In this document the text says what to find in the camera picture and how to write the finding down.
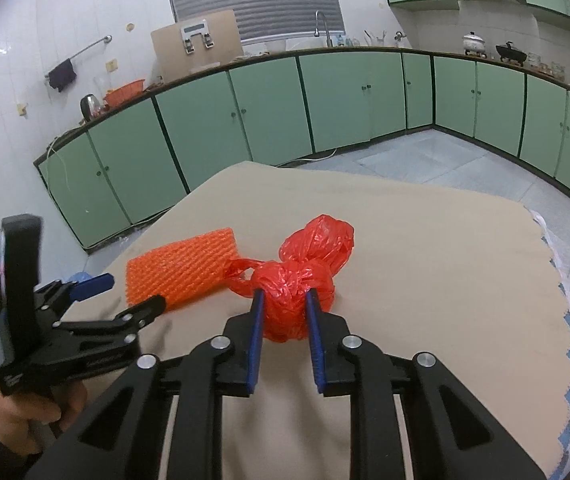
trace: metal bolt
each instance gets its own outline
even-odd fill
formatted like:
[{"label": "metal bolt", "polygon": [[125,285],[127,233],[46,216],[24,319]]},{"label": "metal bolt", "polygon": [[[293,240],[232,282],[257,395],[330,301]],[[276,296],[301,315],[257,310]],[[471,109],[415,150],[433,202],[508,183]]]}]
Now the metal bolt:
[{"label": "metal bolt", "polygon": [[342,345],[347,348],[358,348],[363,344],[363,340],[357,335],[346,335],[342,338]]},{"label": "metal bolt", "polygon": [[149,368],[154,368],[156,366],[156,356],[151,354],[141,355],[136,361],[136,365],[138,368],[142,368],[143,370],[149,370]]},{"label": "metal bolt", "polygon": [[231,340],[227,336],[217,335],[215,338],[211,340],[210,345],[212,345],[213,348],[217,350],[222,350],[231,345],[231,343],[232,343]]},{"label": "metal bolt", "polygon": [[423,352],[421,354],[418,354],[416,362],[420,366],[424,366],[425,368],[431,368],[434,364],[436,364],[436,358],[429,352]]}]

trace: countertop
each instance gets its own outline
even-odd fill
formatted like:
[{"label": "countertop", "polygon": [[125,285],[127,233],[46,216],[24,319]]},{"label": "countertop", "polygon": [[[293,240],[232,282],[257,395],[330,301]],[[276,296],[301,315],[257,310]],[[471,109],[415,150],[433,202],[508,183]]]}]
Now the countertop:
[{"label": "countertop", "polygon": [[125,110],[126,108],[134,106],[134,105],[138,104],[139,102],[144,101],[145,99],[152,98],[152,97],[154,97],[154,96],[156,96],[162,92],[165,92],[167,90],[171,90],[172,88],[175,88],[175,87],[180,86],[182,84],[188,83],[190,81],[194,81],[195,79],[199,79],[201,77],[206,77],[208,75],[212,75],[212,74],[215,74],[218,72],[223,72],[225,70],[231,70],[233,68],[238,68],[241,66],[250,65],[253,63],[260,63],[260,62],[268,61],[268,60],[272,60],[272,59],[281,59],[281,58],[295,57],[295,56],[309,56],[311,54],[328,54],[328,53],[334,53],[334,52],[406,52],[406,53],[410,53],[410,54],[425,54],[427,56],[452,57],[452,58],[456,58],[456,59],[467,59],[467,60],[477,61],[479,63],[488,63],[488,64],[497,65],[497,66],[507,67],[507,68],[510,68],[512,70],[516,70],[518,72],[523,72],[525,74],[529,74],[529,75],[538,77],[540,79],[544,79],[544,80],[549,81],[551,83],[557,84],[558,86],[560,86],[562,88],[570,90],[569,84],[558,81],[558,79],[555,79],[555,78],[548,76],[548,75],[545,75],[543,73],[536,72],[534,70],[530,70],[527,68],[521,68],[519,66],[510,64],[510,63],[504,63],[504,62],[496,61],[496,60],[492,60],[492,59],[483,59],[483,58],[477,57],[477,56],[466,56],[465,54],[452,54],[449,52],[432,52],[429,50],[417,50],[417,49],[413,49],[413,48],[398,48],[398,47],[393,47],[393,46],[339,46],[339,47],[333,47],[333,48],[321,47],[321,48],[309,48],[309,49],[305,49],[305,50],[289,50],[286,52],[279,52],[277,54],[268,54],[268,55],[264,55],[264,56],[252,56],[252,57],[248,57],[248,58],[244,58],[244,59],[239,59],[237,61],[234,61],[232,63],[228,63],[226,65],[220,65],[217,67],[208,68],[206,70],[203,70],[201,72],[197,72],[193,75],[184,77],[182,79],[177,79],[177,80],[172,81],[170,83],[157,86],[156,88],[153,88],[152,90],[149,90],[149,91],[145,90],[144,92],[142,92],[142,94],[140,94],[136,98],[127,101],[126,103],[124,103],[123,105],[121,105],[119,107],[112,108],[111,110],[101,114],[99,117],[95,118],[94,120],[92,120],[88,124],[85,124],[84,126],[80,126],[78,128],[72,129],[72,130],[69,130],[69,131],[65,132],[63,135],[61,135],[58,138],[56,138],[55,140],[53,140],[53,142],[50,143],[49,146],[47,147],[45,153],[43,153],[39,158],[37,158],[34,161],[34,165],[36,167],[38,167],[47,158],[48,152],[50,152],[51,150],[58,150],[58,149],[62,148],[68,142],[71,142],[76,137],[79,137],[80,135],[87,132],[90,128],[93,128],[97,124],[100,124],[101,122],[107,120],[112,115],[115,115],[115,114]]}]

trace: gray floor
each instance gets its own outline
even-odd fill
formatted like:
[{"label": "gray floor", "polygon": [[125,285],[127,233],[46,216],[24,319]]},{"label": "gray floor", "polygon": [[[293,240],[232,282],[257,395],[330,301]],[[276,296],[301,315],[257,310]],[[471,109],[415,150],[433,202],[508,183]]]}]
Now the gray floor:
[{"label": "gray floor", "polygon": [[470,189],[520,202],[545,219],[570,288],[570,199],[521,167],[465,140],[428,130],[301,168]]}]

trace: wall outlet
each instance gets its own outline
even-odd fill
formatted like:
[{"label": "wall outlet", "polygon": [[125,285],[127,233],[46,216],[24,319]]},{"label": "wall outlet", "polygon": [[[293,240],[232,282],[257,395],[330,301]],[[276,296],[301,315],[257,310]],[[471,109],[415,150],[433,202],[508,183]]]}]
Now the wall outlet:
[{"label": "wall outlet", "polygon": [[118,60],[112,59],[111,61],[105,63],[105,69],[107,69],[107,72],[114,72],[114,70],[118,70]]}]

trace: orange foam net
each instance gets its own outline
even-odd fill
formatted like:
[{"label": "orange foam net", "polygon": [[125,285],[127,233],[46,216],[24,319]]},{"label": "orange foam net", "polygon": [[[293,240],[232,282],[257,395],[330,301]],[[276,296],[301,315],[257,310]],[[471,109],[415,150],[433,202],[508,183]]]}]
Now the orange foam net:
[{"label": "orange foam net", "polygon": [[229,260],[238,257],[230,228],[152,249],[127,262],[127,303],[160,294],[167,310],[177,308],[223,283]]}]

